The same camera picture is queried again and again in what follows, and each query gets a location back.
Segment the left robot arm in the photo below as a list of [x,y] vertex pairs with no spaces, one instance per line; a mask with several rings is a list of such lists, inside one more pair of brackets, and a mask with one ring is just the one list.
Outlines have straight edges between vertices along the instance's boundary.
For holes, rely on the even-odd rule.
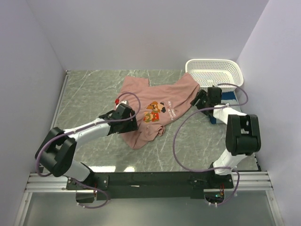
[[83,189],[91,188],[94,183],[94,172],[85,164],[73,159],[77,148],[111,134],[136,131],[138,129],[136,115],[129,105],[120,103],[115,110],[87,124],[65,130],[52,128],[35,155],[36,169],[42,165],[49,171],[48,174],[40,176],[66,176],[77,180]]

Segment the pink graphic t-shirt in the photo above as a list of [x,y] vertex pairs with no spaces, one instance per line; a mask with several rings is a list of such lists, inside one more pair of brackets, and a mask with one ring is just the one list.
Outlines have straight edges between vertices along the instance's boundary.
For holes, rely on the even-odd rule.
[[123,140],[132,149],[139,149],[157,136],[163,135],[165,126],[182,117],[191,107],[191,102],[200,90],[200,85],[189,73],[171,85],[149,86],[146,78],[127,76],[120,94],[131,92],[138,96],[141,108],[136,115],[138,130],[122,133]]

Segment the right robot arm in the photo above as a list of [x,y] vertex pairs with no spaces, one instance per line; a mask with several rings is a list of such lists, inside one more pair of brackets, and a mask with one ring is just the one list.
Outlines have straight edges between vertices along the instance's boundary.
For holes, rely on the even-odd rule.
[[192,106],[201,109],[209,119],[226,125],[225,146],[221,156],[213,162],[214,172],[206,177],[207,184],[217,188],[225,175],[230,174],[247,156],[258,152],[261,148],[261,136],[258,116],[241,112],[235,95],[223,100],[222,89],[209,87],[200,90],[191,101]]

